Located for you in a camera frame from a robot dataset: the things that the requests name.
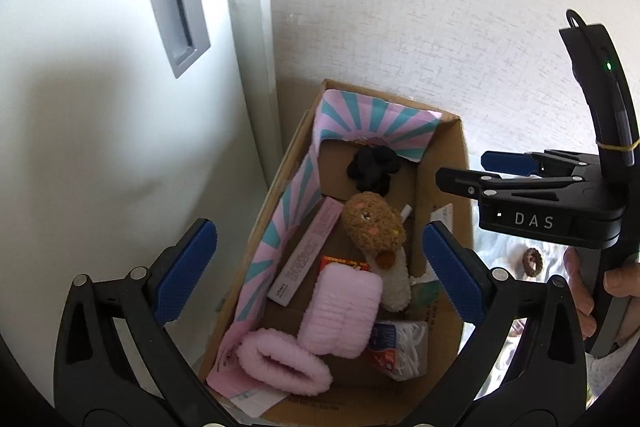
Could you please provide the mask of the black hair scrunchie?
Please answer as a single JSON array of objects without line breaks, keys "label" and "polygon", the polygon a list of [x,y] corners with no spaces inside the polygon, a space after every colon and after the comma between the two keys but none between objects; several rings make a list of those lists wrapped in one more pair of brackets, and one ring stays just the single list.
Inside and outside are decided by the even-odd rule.
[{"label": "black hair scrunchie", "polygon": [[346,173],[356,183],[358,192],[371,192],[385,197],[390,179],[401,167],[399,156],[385,145],[363,145],[352,156]]}]

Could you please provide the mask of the brown white plush toy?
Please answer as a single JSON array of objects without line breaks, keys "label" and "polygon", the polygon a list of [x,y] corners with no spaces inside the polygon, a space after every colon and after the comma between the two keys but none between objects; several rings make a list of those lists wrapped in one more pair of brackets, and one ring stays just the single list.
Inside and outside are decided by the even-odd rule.
[{"label": "brown white plush toy", "polygon": [[405,310],[411,287],[404,248],[407,234],[400,213],[382,196],[363,192],[345,202],[341,219],[370,270],[382,279],[381,306],[388,312]]}]

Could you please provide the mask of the white floss pick bag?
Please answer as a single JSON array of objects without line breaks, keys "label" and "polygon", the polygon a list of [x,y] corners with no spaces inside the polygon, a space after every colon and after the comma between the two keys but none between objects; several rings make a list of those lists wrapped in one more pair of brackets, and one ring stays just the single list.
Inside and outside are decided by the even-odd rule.
[{"label": "white floss pick bag", "polygon": [[364,354],[394,381],[408,381],[427,372],[428,324],[424,321],[376,321]]}]

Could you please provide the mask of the pink fluffy cuff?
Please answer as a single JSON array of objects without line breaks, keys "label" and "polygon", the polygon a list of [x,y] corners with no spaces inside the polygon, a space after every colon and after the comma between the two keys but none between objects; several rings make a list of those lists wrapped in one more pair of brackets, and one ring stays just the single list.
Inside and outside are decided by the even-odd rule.
[{"label": "pink fluffy cuff", "polygon": [[248,376],[293,395],[321,395],[333,381],[326,363],[300,347],[294,336],[277,329],[246,334],[236,356]]}]

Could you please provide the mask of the pink fluffy towel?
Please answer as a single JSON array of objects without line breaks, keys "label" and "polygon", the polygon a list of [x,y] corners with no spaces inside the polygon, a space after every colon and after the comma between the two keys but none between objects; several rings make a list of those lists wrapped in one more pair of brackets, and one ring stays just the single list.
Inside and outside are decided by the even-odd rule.
[{"label": "pink fluffy towel", "polygon": [[378,274],[330,263],[314,285],[297,333],[299,346],[313,355],[358,358],[368,345],[382,292]]}]

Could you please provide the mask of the long pink cosmetic box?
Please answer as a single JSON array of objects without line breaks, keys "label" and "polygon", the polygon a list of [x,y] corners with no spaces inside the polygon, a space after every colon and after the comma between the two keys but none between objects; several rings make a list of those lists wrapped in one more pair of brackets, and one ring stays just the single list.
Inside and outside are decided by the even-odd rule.
[{"label": "long pink cosmetic box", "polygon": [[343,204],[338,200],[331,197],[324,199],[314,219],[311,220],[304,235],[288,257],[288,261],[272,283],[267,295],[270,300],[282,307],[290,304],[341,216],[342,209]]}]

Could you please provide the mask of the brown hair scrunchie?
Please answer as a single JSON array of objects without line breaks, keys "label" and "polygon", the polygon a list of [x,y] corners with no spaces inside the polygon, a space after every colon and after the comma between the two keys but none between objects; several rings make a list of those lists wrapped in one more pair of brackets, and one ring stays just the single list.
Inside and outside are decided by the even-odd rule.
[{"label": "brown hair scrunchie", "polygon": [[522,254],[522,267],[526,277],[538,277],[544,269],[544,259],[536,248],[527,248]]}]

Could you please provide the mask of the floral grey table cloth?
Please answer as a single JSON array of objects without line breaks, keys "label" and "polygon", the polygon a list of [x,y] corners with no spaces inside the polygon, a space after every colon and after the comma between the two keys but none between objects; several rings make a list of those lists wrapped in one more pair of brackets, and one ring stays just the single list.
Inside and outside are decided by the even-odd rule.
[{"label": "floral grey table cloth", "polygon": [[465,426],[568,426],[585,412],[587,372],[577,312],[570,288],[555,275],[546,283],[515,280],[486,269],[491,306],[468,349],[472,369],[493,366],[512,323],[524,332],[499,387],[472,394],[462,416]]}]

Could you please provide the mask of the red snack packet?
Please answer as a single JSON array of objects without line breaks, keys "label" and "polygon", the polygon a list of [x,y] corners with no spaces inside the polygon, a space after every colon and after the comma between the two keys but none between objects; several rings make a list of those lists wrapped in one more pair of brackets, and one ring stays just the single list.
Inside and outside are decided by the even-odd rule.
[{"label": "red snack packet", "polygon": [[370,267],[367,264],[367,262],[344,259],[344,258],[337,258],[337,257],[332,257],[332,256],[322,256],[321,260],[320,260],[320,268],[319,268],[319,270],[322,271],[322,270],[326,269],[326,267],[328,265],[346,265],[346,267],[349,267],[349,268],[352,268],[352,269],[358,270],[358,271],[369,271],[370,270]]}]

